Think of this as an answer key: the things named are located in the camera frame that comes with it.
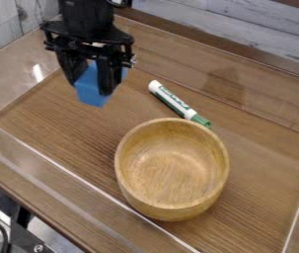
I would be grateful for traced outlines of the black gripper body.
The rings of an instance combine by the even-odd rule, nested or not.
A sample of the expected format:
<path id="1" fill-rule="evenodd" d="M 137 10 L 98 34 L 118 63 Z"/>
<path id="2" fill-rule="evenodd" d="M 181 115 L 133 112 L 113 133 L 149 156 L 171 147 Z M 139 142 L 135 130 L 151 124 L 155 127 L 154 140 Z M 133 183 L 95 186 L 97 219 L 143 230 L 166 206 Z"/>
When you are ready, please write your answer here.
<path id="1" fill-rule="evenodd" d="M 42 24 L 46 49 L 75 50 L 87 60 L 118 54 L 123 67 L 133 68 L 134 37 L 115 26 L 115 10 L 130 6 L 130 0 L 58 0 L 61 20 Z"/>

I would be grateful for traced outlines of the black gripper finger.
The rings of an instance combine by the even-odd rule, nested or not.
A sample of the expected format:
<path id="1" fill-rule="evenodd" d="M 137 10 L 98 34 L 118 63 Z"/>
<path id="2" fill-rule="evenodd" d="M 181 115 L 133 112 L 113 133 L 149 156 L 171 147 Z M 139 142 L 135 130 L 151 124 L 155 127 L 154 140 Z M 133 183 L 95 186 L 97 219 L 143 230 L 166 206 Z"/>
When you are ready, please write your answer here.
<path id="1" fill-rule="evenodd" d="M 58 50 L 55 55 L 66 79 L 74 85 L 89 67 L 86 55 L 75 50 Z"/>
<path id="2" fill-rule="evenodd" d="M 97 60 L 99 94 L 110 96 L 122 83 L 123 62 L 118 54 Z"/>

